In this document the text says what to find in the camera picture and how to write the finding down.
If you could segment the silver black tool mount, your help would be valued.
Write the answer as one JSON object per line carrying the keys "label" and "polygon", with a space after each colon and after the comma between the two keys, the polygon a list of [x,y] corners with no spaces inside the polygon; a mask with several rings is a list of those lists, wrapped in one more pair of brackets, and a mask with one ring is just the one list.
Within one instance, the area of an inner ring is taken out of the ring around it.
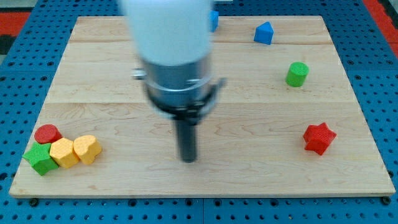
{"label": "silver black tool mount", "polygon": [[197,125],[215,107],[226,79],[213,80],[207,55],[195,62],[158,65],[142,60],[132,77],[142,80],[151,107],[161,116]]}

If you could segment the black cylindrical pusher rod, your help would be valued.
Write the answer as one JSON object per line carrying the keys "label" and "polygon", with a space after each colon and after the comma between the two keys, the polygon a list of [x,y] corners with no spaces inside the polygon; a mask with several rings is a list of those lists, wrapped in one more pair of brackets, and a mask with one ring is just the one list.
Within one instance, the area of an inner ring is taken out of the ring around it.
{"label": "black cylindrical pusher rod", "polygon": [[177,135],[178,154],[186,163],[195,162],[197,159],[196,127],[187,121],[177,120],[175,122]]}

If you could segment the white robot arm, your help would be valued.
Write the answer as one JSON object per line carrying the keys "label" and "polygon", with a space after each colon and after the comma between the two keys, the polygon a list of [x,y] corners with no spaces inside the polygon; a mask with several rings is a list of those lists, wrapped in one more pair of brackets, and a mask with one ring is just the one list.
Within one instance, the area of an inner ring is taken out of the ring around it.
{"label": "white robot arm", "polygon": [[120,1],[151,105],[174,121],[179,157],[197,159],[196,126],[212,110],[225,80],[212,81],[213,1]]}

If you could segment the blue block behind arm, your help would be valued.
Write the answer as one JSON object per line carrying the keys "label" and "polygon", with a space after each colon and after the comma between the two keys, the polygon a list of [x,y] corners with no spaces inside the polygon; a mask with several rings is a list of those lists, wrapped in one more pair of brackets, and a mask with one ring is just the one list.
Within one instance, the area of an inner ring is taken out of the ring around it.
{"label": "blue block behind arm", "polygon": [[219,19],[219,12],[218,11],[211,11],[210,12],[210,31],[215,32],[218,28],[218,19]]}

